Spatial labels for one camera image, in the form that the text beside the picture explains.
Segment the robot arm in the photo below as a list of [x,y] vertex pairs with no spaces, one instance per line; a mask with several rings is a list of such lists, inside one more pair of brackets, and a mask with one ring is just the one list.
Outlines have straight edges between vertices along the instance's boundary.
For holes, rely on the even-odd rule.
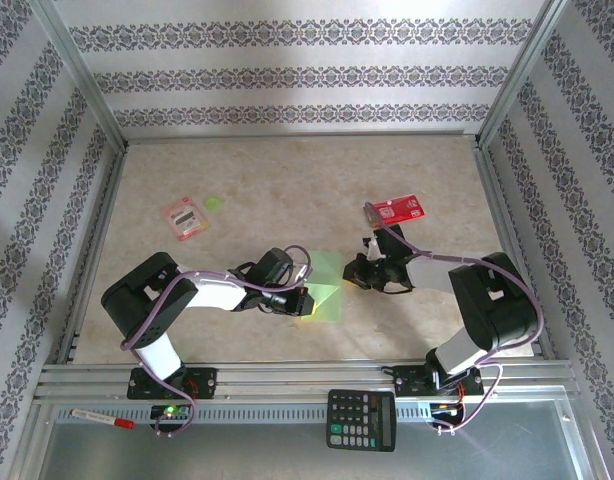
[[[404,238],[399,225],[387,228]],[[465,326],[426,357],[428,381],[437,390],[453,388],[488,353],[537,327],[536,310],[527,296],[498,272],[414,253],[385,229],[375,230],[363,243],[367,252],[359,253],[345,267],[345,280],[364,290],[388,294],[433,288],[456,296]],[[482,260],[520,279],[504,253],[493,253]]]
[[[107,289],[101,303],[126,341],[134,338],[163,291],[185,271],[188,269],[179,266],[167,253],[160,252]],[[136,354],[160,380],[166,380],[179,370],[182,362],[166,331],[186,308],[214,307],[241,312],[257,307],[266,313],[311,315],[314,300],[305,287],[270,292],[247,286],[278,290],[283,286],[283,278],[291,277],[293,271],[294,263],[287,252],[273,248],[258,263],[246,263],[224,275],[199,275],[178,281],[147,330],[133,345]],[[297,276],[304,278],[305,274],[302,270]]]

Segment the enclosure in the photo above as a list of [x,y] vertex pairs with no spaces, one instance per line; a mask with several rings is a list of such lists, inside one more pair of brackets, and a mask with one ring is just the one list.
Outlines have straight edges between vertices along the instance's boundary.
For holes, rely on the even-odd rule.
[[[328,321],[181,315],[183,361],[219,370],[182,450],[69,416],[149,423],[100,298],[151,254],[226,271],[298,243],[342,265],[371,234],[363,203],[407,194],[410,241],[506,252],[545,312],[464,438],[407,398],[394,459],[319,443],[328,390],[388,389],[381,365],[462,326],[451,294],[348,283]],[[184,196],[210,227],[179,242],[161,209]],[[0,478],[126,478],[134,445],[141,478],[173,475],[146,461],[160,448],[180,478],[307,475],[316,455],[318,478],[614,478],[614,0],[0,0]]]

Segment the pink package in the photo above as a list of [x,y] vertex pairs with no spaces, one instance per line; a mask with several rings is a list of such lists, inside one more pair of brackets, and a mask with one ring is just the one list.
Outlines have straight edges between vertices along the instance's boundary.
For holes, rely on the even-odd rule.
[[163,208],[161,212],[181,242],[209,227],[209,222],[189,197],[183,197],[176,203]]

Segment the red card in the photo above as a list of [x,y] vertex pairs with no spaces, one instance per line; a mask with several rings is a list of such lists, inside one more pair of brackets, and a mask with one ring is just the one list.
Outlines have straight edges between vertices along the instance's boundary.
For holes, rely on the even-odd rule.
[[209,222],[189,197],[163,208],[161,213],[181,242],[209,227]]
[[420,206],[416,195],[394,198],[386,202],[376,203],[375,206],[380,212],[380,216],[383,217],[385,225],[402,223],[425,216],[423,207]]

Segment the striped wall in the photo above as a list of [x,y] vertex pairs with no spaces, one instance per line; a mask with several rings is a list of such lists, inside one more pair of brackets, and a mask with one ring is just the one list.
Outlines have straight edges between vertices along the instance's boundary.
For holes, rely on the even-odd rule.
[[543,0],[58,0],[129,139],[476,133]]
[[24,0],[0,0],[0,478],[116,154]]
[[614,0],[569,4],[489,153],[614,478]]

